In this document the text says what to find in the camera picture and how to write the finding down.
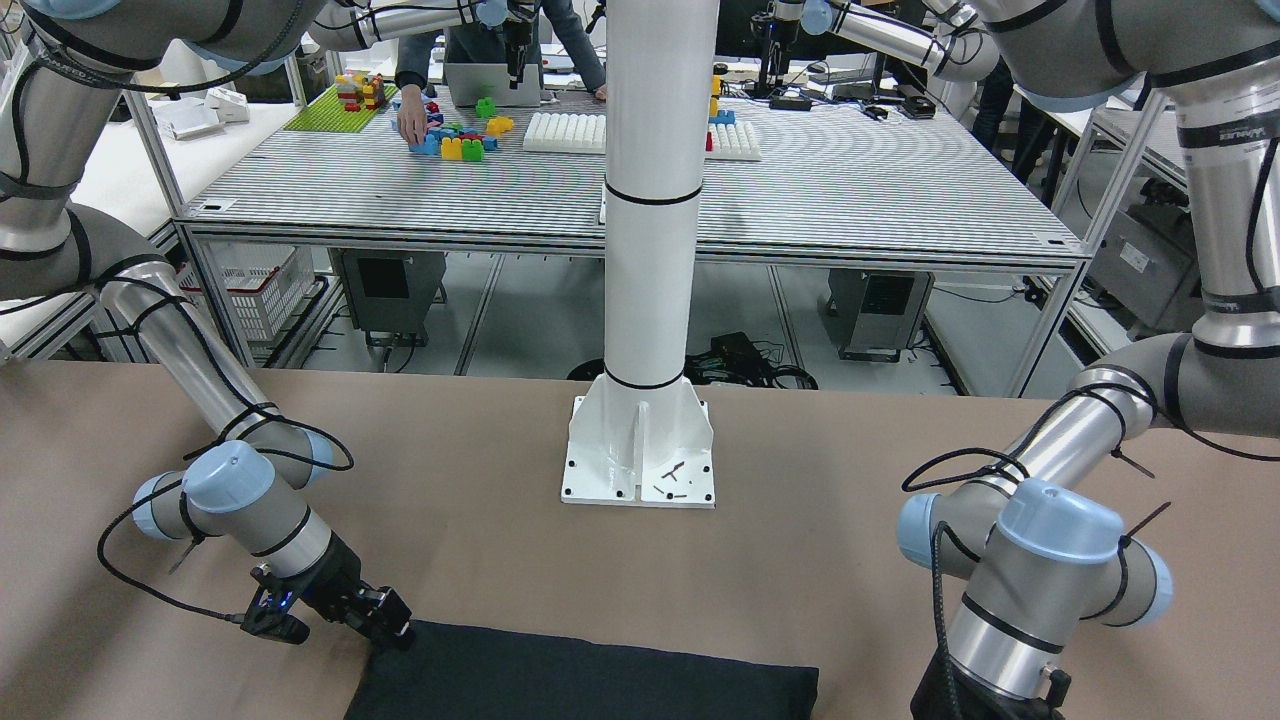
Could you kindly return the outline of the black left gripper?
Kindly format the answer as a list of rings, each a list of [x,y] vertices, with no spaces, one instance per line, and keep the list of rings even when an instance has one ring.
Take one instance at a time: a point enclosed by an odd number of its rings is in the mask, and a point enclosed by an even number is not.
[[[914,719],[1061,719],[1066,673],[1056,667],[1048,679],[1044,698],[1016,700],[983,685],[937,652],[911,698],[910,712]]]

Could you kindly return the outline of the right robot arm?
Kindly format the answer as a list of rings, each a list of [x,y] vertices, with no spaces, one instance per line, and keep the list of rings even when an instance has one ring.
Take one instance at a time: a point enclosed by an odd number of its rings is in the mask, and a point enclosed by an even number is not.
[[[125,82],[174,41],[233,72],[292,54],[334,1],[22,1],[3,81],[3,299],[88,291],[122,319],[216,432],[182,471],[145,482],[127,516],[161,541],[228,536],[255,557],[251,635],[302,643],[305,603],[374,644],[406,650],[412,615],[301,489],[339,470],[337,439],[283,416],[186,296],[175,268],[125,223],[70,201]]]

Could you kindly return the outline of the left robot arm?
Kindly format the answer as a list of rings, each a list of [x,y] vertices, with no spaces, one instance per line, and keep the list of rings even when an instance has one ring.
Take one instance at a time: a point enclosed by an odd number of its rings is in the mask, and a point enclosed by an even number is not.
[[[1153,425],[1277,436],[1277,4],[977,1],[1043,108],[1103,101],[1146,76],[1176,106],[1203,314],[1078,374],[1011,447],[938,495],[910,475],[902,553],[966,580],[915,719],[1056,719],[1076,624],[1134,626],[1170,605],[1167,565],[1074,486]]]

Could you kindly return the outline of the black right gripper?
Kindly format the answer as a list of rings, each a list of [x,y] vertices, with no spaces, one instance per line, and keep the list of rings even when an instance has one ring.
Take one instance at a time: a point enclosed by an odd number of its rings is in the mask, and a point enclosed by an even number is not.
[[[415,642],[407,603],[394,588],[365,582],[358,556],[339,536],[306,573],[301,600],[320,618],[355,629],[378,647],[406,651]]]

